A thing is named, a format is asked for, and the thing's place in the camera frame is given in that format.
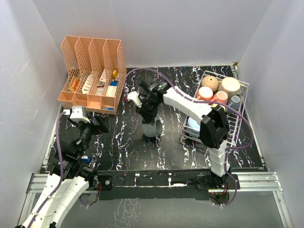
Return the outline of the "small white cup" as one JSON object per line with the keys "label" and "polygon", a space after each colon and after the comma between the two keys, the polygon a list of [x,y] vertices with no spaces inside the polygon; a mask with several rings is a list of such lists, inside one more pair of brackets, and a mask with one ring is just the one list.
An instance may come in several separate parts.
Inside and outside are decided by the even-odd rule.
{"label": "small white cup", "polygon": [[240,104],[241,104],[241,98],[237,95],[232,96],[228,102],[228,106],[236,111],[239,110]]}

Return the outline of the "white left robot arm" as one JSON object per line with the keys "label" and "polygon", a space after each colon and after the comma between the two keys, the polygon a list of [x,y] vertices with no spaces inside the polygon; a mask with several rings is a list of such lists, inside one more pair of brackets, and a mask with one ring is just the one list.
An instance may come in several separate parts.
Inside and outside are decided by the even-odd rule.
{"label": "white left robot arm", "polygon": [[[69,152],[60,145],[60,119],[68,120],[80,130],[79,137],[72,141]],[[89,148],[92,136],[109,132],[109,117],[102,114],[73,115],[64,110],[56,123],[57,155],[48,165],[47,181],[43,191],[21,228],[59,228],[65,217],[87,189],[98,185],[97,171],[86,165],[81,157]]]}

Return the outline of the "pink mug white inside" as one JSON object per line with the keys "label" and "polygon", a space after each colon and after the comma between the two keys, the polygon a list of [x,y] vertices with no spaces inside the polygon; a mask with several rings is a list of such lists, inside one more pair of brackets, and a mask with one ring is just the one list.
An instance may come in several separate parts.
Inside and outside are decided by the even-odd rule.
{"label": "pink mug white inside", "polygon": [[216,94],[214,94],[213,98],[210,101],[220,102],[226,105],[228,101],[228,94],[224,91],[218,91]]}

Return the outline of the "dark grey round mug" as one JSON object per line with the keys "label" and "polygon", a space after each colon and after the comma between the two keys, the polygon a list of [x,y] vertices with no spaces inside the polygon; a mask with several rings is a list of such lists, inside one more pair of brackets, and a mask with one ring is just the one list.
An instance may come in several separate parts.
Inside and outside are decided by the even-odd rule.
{"label": "dark grey round mug", "polygon": [[160,120],[155,120],[152,123],[142,124],[142,132],[148,138],[158,137],[162,133],[162,123]]}

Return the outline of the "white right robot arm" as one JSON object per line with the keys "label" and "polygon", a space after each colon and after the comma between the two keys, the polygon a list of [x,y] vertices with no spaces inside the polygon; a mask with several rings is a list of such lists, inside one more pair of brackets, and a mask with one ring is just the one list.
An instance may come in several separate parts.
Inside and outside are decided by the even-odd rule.
{"label": "white right robot arm", "polygon": [[197,100],[174,86],[170,80],[153,82],[148,77],[140,83],[140,87],[144,93],[129,92],[127,100],[134,103],[137,113],[142,117],[144,136],[153,138],[161,135],[162,125],[156,119],[160,104],[183,112],[198,124],[196,136],[208,148],[211,160],[209,185],[219,189],[225,187],[231,173],[226,151],[229,124],[224,107],[212,107],[209,101]]}

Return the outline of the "light pink mug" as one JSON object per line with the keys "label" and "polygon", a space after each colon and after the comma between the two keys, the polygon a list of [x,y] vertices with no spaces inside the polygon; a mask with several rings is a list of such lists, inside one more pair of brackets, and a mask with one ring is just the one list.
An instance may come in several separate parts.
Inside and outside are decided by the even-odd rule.
{"label": "light pink mug", "polygon": [[202,86],[199,88],[196,99],[203,101],[210,101],[213,98],[213,91],[207,86]]}

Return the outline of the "light blue ceramic mug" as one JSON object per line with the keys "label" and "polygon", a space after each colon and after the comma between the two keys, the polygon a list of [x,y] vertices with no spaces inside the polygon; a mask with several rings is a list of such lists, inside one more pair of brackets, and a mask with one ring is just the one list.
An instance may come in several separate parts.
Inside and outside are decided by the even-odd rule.
{"label": "light blue ceramic mug", "polygon": [[200,125],[191,117],[187,120],[187,131],[189,135],[194,138],[198,138],[200,135]]}

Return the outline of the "tan glazed round mug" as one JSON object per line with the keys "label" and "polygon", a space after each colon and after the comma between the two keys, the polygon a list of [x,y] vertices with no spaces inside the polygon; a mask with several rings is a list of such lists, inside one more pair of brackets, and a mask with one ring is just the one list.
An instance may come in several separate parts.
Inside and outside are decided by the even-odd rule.
{"label": "tan glazed round mug", "polygon": [[213,92],[216,92],[219,87],[219,81],[214,76],[205,76],[201,81],[201,86],[210,88]]}

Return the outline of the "green-inside mushroom pattern mug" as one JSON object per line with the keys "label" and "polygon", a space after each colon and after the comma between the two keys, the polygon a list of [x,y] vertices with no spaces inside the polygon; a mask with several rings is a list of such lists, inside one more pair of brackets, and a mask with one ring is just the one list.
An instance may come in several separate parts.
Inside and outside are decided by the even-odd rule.
{"label": "green-inside mushroom pattern mug", "polygon": [[233,77],[225,77],[221,80],[218,91],[223,91],[231,98],[235,95],[240,95],[245,92],[247,87],[241,84],[237,79]]}

